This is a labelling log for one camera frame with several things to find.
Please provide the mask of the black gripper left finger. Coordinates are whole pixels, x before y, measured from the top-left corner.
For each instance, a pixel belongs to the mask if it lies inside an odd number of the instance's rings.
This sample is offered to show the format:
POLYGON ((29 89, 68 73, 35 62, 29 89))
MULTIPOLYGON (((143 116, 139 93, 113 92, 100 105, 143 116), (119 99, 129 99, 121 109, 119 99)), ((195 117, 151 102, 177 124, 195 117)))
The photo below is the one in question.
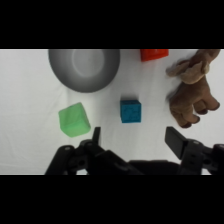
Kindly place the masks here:
POLYGON ((83 140, 77 148, 60 147, 46 175, 76 175, 85 170, 89 175, 139 175, 140 171, 110 150, 100 146, 101 128, 96 127, 91 139, 83 140))

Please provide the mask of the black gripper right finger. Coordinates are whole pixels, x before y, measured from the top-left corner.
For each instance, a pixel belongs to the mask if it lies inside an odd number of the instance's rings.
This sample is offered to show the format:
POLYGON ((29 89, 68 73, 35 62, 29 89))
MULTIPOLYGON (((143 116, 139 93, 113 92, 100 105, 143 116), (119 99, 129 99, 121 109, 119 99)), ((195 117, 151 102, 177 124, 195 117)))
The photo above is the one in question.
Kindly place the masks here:
POLYGON ((209 148, 194 139, 187 139, 173 127, 167 127, 165 143, 181 161, 179 175, 224 175, 224 144, 209 148))

